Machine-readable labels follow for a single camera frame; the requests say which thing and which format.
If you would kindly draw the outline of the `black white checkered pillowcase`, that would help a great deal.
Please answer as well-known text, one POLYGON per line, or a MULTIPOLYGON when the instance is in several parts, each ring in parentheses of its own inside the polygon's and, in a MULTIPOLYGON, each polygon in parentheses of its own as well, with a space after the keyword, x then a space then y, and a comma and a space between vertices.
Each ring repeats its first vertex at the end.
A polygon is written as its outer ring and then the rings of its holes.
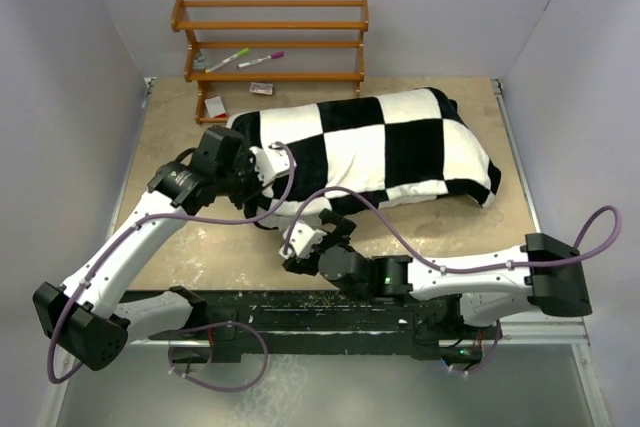
POLYGON ((324 209, 361 212, 355 193, 379 209, 464 195, 487 207, 501 182, 456 101, 433 87, 240 113, 227 125, 253 151, 281 142, 293 154, 294 176, 243 207, 248 218, 279 207, 262 229, 284 230, 298 211, 309 224, 324 209))

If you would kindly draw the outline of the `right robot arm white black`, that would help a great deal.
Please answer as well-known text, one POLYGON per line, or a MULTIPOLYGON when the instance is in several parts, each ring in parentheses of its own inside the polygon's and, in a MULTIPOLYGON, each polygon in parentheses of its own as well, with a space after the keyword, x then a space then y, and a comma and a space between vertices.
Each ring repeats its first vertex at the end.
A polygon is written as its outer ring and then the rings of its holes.
POLYGON ((457 306, 444 323, 456 338, 523 312, 559 318, 592 312, 578 250, 546 234, 528 234, 521 245, 481 255, 366 257, 350 244, 352 221, 329 210, 320 218, 332 231, 303 220, 283 230, 279 254, 287 271, 319 275, 357 301, 402 305, 453 297, 457 306))

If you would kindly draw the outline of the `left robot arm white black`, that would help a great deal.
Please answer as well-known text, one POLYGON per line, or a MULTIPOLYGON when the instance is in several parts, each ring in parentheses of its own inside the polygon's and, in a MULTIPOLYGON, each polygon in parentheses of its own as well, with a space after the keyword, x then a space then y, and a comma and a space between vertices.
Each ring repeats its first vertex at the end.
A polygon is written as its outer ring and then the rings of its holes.
POLYGON ((43 283, 35 309, 49 337, 47 374, 64 348, 97 371, 131 341, 168 331, 184 339, 202 334, 206 302, 183 287, 124 303, 121 298, 159 248, 219 196, 236 206, 259 193, 270 162, 264 150, 225 127, 205 131, 199 145, 158 168, 133 212, 94 256, 60 285, 43 283))

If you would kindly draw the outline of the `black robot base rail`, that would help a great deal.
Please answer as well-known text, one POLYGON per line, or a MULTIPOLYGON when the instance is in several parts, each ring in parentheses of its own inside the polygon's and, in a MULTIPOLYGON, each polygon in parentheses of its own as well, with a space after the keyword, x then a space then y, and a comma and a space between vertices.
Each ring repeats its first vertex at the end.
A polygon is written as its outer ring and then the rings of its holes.
POLYGON ((197 291, 182 336, 211 340, 214 362, 244 354, 442 357, 475 362, 495 325, 464 324, 456 296, 427 302, 353 301, 332 290, 197 291))

